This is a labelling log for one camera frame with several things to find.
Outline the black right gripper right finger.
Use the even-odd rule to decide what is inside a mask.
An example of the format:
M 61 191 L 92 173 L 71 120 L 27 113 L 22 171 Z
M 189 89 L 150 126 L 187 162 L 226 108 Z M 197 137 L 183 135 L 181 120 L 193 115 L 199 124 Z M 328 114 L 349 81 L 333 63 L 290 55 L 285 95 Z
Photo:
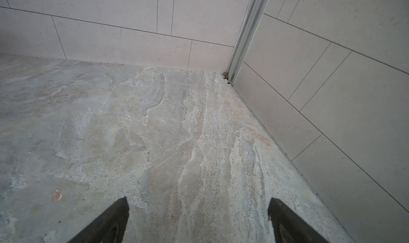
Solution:
M 267 212 L 276 243 L 328 243 L 280 199 L 271 198 Z

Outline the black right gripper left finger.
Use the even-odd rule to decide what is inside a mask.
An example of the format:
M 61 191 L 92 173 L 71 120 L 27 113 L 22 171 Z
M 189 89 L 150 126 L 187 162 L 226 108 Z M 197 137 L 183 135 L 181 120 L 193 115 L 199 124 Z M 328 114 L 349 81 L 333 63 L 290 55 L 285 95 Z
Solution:
M 124 238 L 129 216 L 130 208 L 127 198 L 124 196 L 116 200 L 68 242 L 121 243 Z

